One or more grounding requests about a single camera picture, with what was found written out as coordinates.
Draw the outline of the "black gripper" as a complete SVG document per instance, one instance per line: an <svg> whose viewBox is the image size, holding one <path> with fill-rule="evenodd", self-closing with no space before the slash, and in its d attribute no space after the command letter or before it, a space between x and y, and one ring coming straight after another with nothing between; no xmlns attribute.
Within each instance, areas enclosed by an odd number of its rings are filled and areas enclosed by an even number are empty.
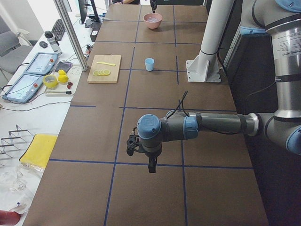
<svg viewBox="0 0 301 226"><path fill-rule="evenodd" d="M149 154L148 158L149 158L149 165L148 165L149 173L156 173L158 156L156 154Z"/></svg>

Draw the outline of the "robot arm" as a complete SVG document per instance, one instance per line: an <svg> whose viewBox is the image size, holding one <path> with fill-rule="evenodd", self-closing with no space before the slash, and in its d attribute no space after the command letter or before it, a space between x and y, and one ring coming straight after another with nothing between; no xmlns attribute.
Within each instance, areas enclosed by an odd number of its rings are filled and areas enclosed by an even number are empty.
<svg viewBox="0 0 301 226"><path fill-rule="evenodd" d="M274 113L219 114L172 110L164 118L142 116L127 140L127 154L145 154L150 173L156 171L162 143L197 137L198 132L250 136L301 152L301 3L298 0L245 0L240 33L272 38L278 109Z"/></svg>

